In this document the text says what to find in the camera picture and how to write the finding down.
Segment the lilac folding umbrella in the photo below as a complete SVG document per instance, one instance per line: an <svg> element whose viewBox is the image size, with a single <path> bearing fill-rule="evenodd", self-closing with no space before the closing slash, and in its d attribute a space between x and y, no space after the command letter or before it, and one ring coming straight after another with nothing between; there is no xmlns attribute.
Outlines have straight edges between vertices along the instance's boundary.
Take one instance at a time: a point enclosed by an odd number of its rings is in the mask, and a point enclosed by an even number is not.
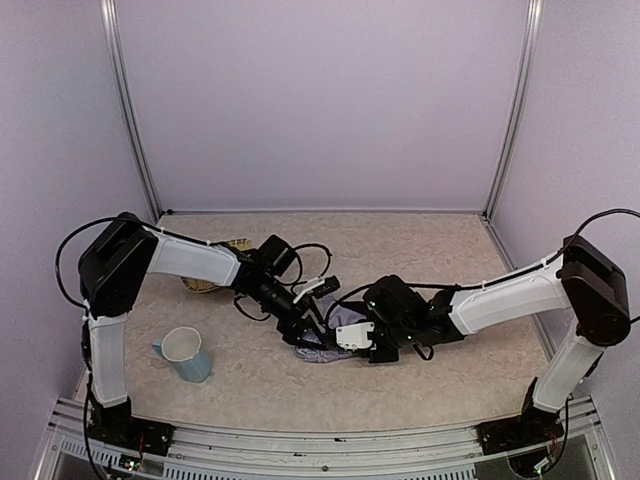
<svg viewBox="0 0 640 480"><path fill-rule="evenodd" d="M366 307L362 301L344 301L335 306L329 314L327 326L333 331L333 339L326 340L333 345L328 351L315 351L294 347L294 355L308 363L326 364L338 360L350 359L357 356L355 351L340 348L335 340L334 331L341 326L366 322Z"/></svg>

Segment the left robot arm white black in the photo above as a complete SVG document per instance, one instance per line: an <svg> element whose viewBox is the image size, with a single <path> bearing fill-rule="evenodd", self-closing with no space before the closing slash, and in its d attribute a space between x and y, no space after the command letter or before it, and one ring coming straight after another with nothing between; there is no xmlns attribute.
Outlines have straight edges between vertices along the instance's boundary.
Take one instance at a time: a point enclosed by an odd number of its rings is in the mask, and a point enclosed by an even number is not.
<svg viewBox="0 0 640 480"><path fill-rule="evenodd" d="M262 234L244 253L167 233L125 212L63 239L53 272L68 320L53 351L58 392L74 397L91 372L108 408L167 423L275 431L338 429L341 368L297 355L312 308L291 289L283 247ZM198 329L212 371L182 380L153 349L175 328Z"/></svg>

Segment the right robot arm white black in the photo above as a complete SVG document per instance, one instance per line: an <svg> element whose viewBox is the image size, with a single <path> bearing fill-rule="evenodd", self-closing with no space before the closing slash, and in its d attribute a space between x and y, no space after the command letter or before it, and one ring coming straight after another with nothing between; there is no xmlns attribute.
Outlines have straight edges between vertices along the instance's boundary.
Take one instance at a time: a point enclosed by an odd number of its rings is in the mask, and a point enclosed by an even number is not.
<svg viewBox="0 0 640 480"><path fill-rule="evenodd" d="M519 415L486 422L488 442L542 441L561 436L559 413L609 347L631 331L624 272L582 236L561 250L478 287L454 286L425 300L396 275L379 279L363 296L366 319L338 333L340 345L366 351L373 363L393 362L410 345L424 360L436 345L542 312L571 311L572 327L548 369L528 387Z"/></svg>

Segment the light blue plastic pitcher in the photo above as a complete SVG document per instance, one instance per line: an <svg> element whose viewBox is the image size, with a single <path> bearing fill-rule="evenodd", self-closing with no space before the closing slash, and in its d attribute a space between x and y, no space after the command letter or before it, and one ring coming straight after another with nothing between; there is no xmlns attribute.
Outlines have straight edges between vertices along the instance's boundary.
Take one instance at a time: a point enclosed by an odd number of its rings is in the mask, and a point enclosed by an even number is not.
<svg viewBox="0 0 640 480"><path fill-rule="evenodd" d="M201 383L211 374L211 356L204 347L201 334L195 328L177 327L163 338L156 339L151 348L169 362L184 381Z"/></svg>

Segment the aluminium front rail frame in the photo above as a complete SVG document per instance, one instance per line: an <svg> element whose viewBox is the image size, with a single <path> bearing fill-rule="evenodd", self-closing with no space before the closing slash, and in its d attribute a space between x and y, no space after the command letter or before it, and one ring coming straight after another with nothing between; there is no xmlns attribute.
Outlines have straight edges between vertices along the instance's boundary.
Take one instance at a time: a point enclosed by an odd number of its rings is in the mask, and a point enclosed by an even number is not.
<svg viewBox="0 0 640 480"><path fill-rule="evenodd" d="M373 432L277 432L174 422L125 446L83 436L83 405L57 401L34 479L614 479L592 400L557 438L509 445L472 423Z"/></svg>

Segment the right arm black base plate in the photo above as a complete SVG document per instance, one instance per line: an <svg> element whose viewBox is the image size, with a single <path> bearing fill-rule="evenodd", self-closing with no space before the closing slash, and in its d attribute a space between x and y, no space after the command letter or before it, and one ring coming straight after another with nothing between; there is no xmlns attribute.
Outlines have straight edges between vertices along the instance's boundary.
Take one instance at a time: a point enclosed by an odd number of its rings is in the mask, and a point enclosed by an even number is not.
<svg viewBox="0 0 640 480"><path fill-rule="evenodd" d="M484 455L516 450L564 435L559 420L550 423L525 422L519 417L483 422L476 427Z"/></svg>

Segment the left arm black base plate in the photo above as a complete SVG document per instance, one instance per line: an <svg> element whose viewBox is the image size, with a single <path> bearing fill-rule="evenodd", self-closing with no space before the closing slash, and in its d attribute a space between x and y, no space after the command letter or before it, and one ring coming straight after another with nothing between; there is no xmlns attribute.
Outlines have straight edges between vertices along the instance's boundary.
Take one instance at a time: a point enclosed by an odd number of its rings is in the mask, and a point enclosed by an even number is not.
<svg viewBox="0 0 640 480"><path fill-rule="evenodd" d="M166 456L175 427L137 417L91 420L88 437L142 454Z"/></svg>

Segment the left aluminium corner post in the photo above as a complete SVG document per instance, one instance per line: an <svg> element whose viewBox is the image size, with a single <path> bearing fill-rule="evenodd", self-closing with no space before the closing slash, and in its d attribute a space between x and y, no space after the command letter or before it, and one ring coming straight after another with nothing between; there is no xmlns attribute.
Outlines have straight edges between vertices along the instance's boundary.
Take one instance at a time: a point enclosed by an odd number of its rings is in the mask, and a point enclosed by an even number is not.
<svg viewBox="0 0 640 480"><path fill-rule="evenodd" d="M149 210L149 215L154 221L158 221L163 214L163 209L146 157L135 114L134 102L127 78L126 62L119 31L116 2L114 0L102 0L100 2L100 10L106 44L111 59L116 91L129 144L133 154L135 169L139 177L142 193Z"/></svg>

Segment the aluminium corner post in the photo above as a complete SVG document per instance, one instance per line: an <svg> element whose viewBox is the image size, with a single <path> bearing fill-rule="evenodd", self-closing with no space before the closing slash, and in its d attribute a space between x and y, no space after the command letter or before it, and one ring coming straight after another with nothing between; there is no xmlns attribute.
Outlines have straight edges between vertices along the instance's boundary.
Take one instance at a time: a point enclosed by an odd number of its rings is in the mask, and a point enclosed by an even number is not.
<svg viewBox="0 0 640 480"><path fill-rule="evenodd" d="M134 102L127 78L126 62L119 31L116 2L114 0L102 0L100 2L100 10L106 44L111 59L116 91L129 144L133 154L135 169L139 177L142 193L149 210L149 215L154 221L158 221L163 214L163 209L146 157L135 114Z"/></svg>
<svg viewBox="0 0 640 480"><path fill-rule="evenodd" d="M525 111L531 72L535 61L535 53L543 15L543 6L544 2L542 0L530 0L527 4L527 16L515 89L511 101L505 134L500 148L498 164L483 210L483 216L488 223L492 223L496 216L499 201L504 191L508 172L514 157L517 137Z"/></svg>

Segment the right aluminium corner post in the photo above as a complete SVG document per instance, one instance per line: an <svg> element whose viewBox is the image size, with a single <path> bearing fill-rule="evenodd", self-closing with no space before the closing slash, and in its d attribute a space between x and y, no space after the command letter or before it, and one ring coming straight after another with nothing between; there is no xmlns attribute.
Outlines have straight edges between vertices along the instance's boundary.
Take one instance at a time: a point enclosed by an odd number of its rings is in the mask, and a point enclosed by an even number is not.
<svg viewBox="0 0 640 480"><path fill-rule="evenodd" d="M535 53L543 15L543 6L544 2L542 0L530 0L527 4L527 16L515 89L511 101L505 134L500 148L498 164L483 210L483 216L488 223L492 223L496 216L499 201L504 191L508 172L514 157L517 137L525 111L531 72L535 61Z"/></svg>

